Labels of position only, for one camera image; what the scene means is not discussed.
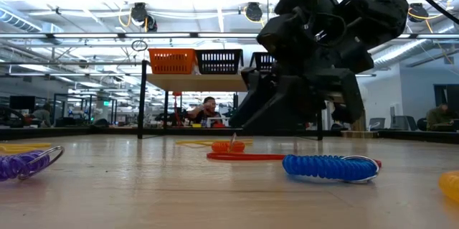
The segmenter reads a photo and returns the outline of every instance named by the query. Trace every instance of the shelf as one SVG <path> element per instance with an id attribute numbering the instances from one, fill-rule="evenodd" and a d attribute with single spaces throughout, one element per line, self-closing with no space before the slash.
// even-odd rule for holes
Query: shelf
<path id="1" fill-rule="evenodd" d="M 167 91 L 246 92 L 241 75 L 147 75 L 147 81 Z"/>

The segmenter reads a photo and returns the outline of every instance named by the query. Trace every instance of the chair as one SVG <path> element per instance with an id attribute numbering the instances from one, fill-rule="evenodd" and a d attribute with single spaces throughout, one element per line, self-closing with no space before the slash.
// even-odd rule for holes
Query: chair
<path id="1" fill-rule="evenodd" d="M 373 130 L 378 130 L 378 129 L 384 129 L 385 123 L 386 123 L 386 118 L 370 118 L 368 130 L 373 131 Z"/>
<path id="2" fill-rule="evenodd" d="M 415 131 L 417 129 L 415 118 L 411 116 L 393 116 L 391 117 L 391 129 Z"/>
<path id="3" fill-rule="evenodd" d="M 420 118 L 417 120 L 417 128 L 421 131 L 427 131 L 427 119 Z"/>

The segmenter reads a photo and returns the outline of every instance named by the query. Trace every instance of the orange basket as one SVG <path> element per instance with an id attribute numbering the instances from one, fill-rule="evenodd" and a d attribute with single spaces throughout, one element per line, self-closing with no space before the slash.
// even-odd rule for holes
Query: orange basket
<path id="1" fill-rule="evenodd" d="M 148 49 L 153 74 L 191 74 L 196 64 L 193 49 Z"/>

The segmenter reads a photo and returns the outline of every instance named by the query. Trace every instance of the workstation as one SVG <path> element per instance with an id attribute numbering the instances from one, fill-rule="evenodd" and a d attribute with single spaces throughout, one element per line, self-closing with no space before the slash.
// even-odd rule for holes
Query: workstation
<path id="1" fill-rule="evenodd" d="M 0 218 L 456 228 L 458 9 L 0 0 Z"/>

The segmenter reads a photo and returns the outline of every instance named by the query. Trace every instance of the keyring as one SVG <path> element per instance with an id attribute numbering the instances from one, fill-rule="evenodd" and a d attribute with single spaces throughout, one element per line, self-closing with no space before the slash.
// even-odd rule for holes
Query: keyring
<path id="1" fill-rule="evenodd" d="M 37 156 L 37 158 L 31 160 L 30 162 L 28 162 L 27 164 L 33 164 L 35 162 L 38 162 L 40 159 L 42 159 L 43 157 L 47 156 L 48 154 L 51 154 L 52 152 L 55 152 L 55 151 L 59 151 L 60 150 L 60 153 L 51 161 L 49 161 L 48 165 L 45 166 L 45 167 L 42 167 L 41 169 L 37 170 L 37 171 L 34 171 L 34 172 L 30 172 L 28 173 L 27 175 L 23 175 L 23 174 L 20 174 L 18 176 L 18 179 L 20 180 L 25 180 L 25 179 L 29 179 L 30 177 L 36 175 L 37 173 L 43 171 L 44 169 L 46 169 L 49 165 L 53 164 L 55 161 L 57 161 L 65 152 L 65 148 L 63 146 L 56 146 L 56 147 L 53 147 L 51 149 L 48 149 L 44 152 L 42 152 L 39 156 Z"/>
<path id="2" fill-rule="evenodd" d="M 348 182 L 348 183 L 366 183 L 368 182 L 369 180 L 371 179 L 374 179 L 376 177 L 378 177 L 378 173 L 379 173 L 379 165 L 376 161 L 374 161 L 373 159 L 371 158 L 368 158 L 366 156 L 345 156 L 345 157 L 342 157 L 341 159 L 343 160 L 352 160 L 352 159 L 360 159 L 360 160 L 365 160 L 365 161 L 370 161 L 372 164 L 374 164 L 374 166 L 376 167 L 376 172 L 373 176 L 370 176 L 370 177 L 367 177 L 365 179 L 358 179 L 358 180 L 353 180 L 353 181 L 343 181 L 343 182 Z"/>

